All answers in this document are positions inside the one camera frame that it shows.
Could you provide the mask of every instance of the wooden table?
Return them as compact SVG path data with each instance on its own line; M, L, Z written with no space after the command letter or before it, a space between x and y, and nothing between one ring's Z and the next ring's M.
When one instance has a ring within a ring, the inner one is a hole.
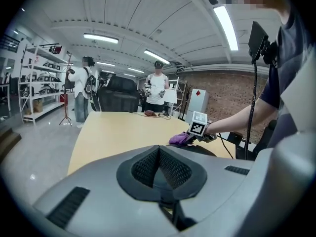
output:
M101 158L151 145L168 145L172 136L188 128L189 124L174 117L163 119L136 113L91 112L76 141L68 175ZM228 141L224 143L235 157L235 145ZM217 157L230 158L219 138L210 143L196 140L194 144L208 149Z

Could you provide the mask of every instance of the ceiling light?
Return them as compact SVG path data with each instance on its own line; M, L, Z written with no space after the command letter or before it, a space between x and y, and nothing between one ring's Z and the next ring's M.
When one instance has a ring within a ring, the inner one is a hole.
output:
M97 62L97 64L105 65L105 66L112 66L115 67L114 64L104 63L104 62Z
M129 77L136 77L136 76L132 76L132 75L129 75L129 74L124 74L124 75L129 76Z
M112 43L115 43L115 44L117 44L119 42L119 40L116 39L116 38L106 37L106 36L97 35L97 34L83 34L83 36L86 39L108 41L108 42L112 42Z
M132 70L132 71L136 71L136 72L139 72L139 73L143 73L143 71L140 71L140 70L137 70L137 69L131 69L131 68L128 68L129 70Z
M220 6L213 9L219 21L222 24L231 51L238 51L238 44L233 24L231 22L231 19L228 15L225 6Z
M152 56L152 57L154 57L154 58L156 58L156 59L162 61L162 62L165 63L165 64L170 64L170 62L168 62L167 60L161 58L160 56L158 56L158 55L156 55L156 54L154 54L154 53L152 53L152 52L150 52L150 51L148 51L148 50L145 50L144 53L146 53L146 54L148 54L148 55L150 55L150 56Z

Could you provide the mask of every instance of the cardboard box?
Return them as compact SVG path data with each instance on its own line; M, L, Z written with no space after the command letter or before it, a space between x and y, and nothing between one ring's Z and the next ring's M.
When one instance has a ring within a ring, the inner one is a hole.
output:
M43 111L43 100L41 99L33 100L33 111L35 113L41 113Z

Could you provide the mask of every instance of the red brick wall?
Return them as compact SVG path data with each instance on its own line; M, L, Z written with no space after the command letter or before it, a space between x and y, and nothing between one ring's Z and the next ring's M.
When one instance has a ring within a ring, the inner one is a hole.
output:
M192 72L179 74L180 79L186 80L187 85L193 88L205 89L209 93L206 113L212 121L225 119L251 104L254 77L250 73L236 72ZM266 78L258 75L257 98L266 84ZM140 87L143 87L145 80L141 80ZM250 141L257 144L262 136L264 128L270 120L276 119L277 113L266 119L263 123L253 126L251 129ZM239 131L244 138L247 137L247 129Z

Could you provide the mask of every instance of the white t-shirt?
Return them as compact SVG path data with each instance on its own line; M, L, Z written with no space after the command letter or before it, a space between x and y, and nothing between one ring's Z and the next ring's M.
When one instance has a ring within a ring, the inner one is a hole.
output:
M147 98L147 103L153 104L153 105L163 105L164 101L162 97L160 97L159 93L164 90L165 86L165 80L167 79L167 76L164 74L161 74L159 77L156 77L155 75L152 75L152 78L150 79L150 76L147 76L147 79L150 80L150 83L152 84L151 87L151 95Z
M89 74L91 73L90 67L86 67ZM88 74L84 68L79 68L79 69L74 69L75 73L74 74L69 74L68 79L70 81L75 82L75 87L74 87L74 93L75 97L78 96L80 92L82 92L83 96L85 98L88 98L86 92L84 91L84 86L87 82L88 79Z

